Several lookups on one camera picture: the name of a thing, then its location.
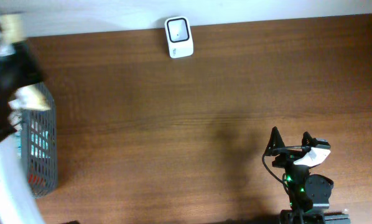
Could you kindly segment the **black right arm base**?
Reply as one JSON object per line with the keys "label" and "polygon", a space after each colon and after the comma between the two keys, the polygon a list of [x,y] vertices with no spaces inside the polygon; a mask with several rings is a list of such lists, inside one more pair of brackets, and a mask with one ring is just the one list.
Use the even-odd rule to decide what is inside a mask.
{"label": "black right arm base", "polygon": [[351,224],[349,214],[335,213],[301,213],[293,210],[282,210],[280,224]]}

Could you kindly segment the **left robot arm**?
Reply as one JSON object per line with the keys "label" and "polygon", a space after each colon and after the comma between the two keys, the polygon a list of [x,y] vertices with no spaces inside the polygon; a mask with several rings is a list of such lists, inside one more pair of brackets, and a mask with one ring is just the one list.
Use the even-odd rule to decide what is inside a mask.
{"label": "left robot arm", "polygon": [[49,111],[44,73],[16,14],[0,13],[0,223],[43,223],[27,174],[28,141],[17,147],[29,112]]}

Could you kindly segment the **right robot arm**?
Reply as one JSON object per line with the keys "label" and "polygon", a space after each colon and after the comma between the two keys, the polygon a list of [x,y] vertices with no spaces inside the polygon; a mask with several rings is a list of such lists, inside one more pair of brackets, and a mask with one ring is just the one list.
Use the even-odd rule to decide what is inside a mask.
{"label": "right robot arm", "polygon": [[286,146],[278,128],[272,128],[263,158],[273,157],[272,166],[284,169],[284,176],[275,178],[284,186],[293,211],[321,213],[329,208],[333,180],[310,170],[324,162],[330,148],[328,141],[313,138],[308,132],[300,145]]}

